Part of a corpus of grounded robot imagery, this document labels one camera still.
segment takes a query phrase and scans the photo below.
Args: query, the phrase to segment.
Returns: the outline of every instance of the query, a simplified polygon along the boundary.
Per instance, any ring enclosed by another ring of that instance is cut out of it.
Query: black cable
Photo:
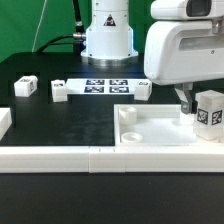
[[[37,53],[42,53],[48,46],[54,45],[55,42],[57,42],[59,40],[67,39],[67,38],[73,38],[73,35],[72,34],[68,34],[68,35],[62,35],[62,36],[56,37],[56,38],[50,40],[49,42],[47,42],[42,47],[40,47],[36,52]]]
[[[76,22],[80,22],[81,20],[81,13],[80,13],[80,8],[79,8],[79,1],[78,0],[73,0],[73,7],[75,11],[75,20]]]
[[[76,32],[83,33],[84,32],[84,26],[82,24],[81,19],[81,13],[80,13],[80,7],[79,7],[79,1],[73,0],[73,7],[74,7],[74,13],[75,13],[75,21],[76,21]]]
[[[37,50],[37,53],[43,53],[43,51],[50,47],[50,46],[57,46],[57,45],[74,45],[74,44],[79,44],[80,42],[72,42],[72,43],[51,43],[51,44],[48,44],[48,45],[44,45],[43,47],[39,48]]]

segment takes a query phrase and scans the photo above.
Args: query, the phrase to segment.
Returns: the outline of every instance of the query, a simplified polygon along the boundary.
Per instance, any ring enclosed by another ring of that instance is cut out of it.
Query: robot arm
[[[224,0],[156,0],[144,72],[159,85],[174,84],[182,112],[191,113],[193,82],[224,78]]]

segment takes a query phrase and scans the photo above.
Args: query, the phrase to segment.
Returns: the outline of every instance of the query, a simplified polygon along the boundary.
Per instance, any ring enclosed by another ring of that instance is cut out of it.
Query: green screen
[[[91,23],[91,0],[79,0],[85,28]],[[144,52],[150,25],[152,0],[129,0],[129,24],[134,30],[134,47]],[[2,0],[0,2],[0,61],[18,52],[31,52],[44,0]],[[48,0],[36,50],[49,40],[75,31],[72,0]],[[52,46],[47,51],[72,51],[71,46]]]

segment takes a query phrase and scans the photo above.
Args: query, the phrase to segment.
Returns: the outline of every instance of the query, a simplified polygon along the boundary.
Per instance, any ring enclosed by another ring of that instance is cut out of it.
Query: white robot
[[[119,66],[137,59],[128,8],[129,0],[92,0],[92,23],[86,31],[83,62]]]
[[[144,58],[145,75],[175,84],[182,112],[192,112],[193,82],[224,77],[224,0],[156,0]]]

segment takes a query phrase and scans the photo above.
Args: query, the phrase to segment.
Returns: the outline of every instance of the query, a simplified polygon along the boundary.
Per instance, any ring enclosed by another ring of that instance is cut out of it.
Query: white cube
[[[12,124],[10,108],[0,108],[0,140]]]
[[[196,101],[194,133],[208,141],[223,136],[224,94],[209,90],[197,93]]]
[[[54,102],[68,101],[66,86],[64,80],[51,81],[51,90]]]
[[[147,101],[152,93],[152,82],[148,79],[140,81],[135,86],[134,99]]]
[[[23,76],[14,83],[15,95],[29,97],[37,89],[37,77],[34,75]]]

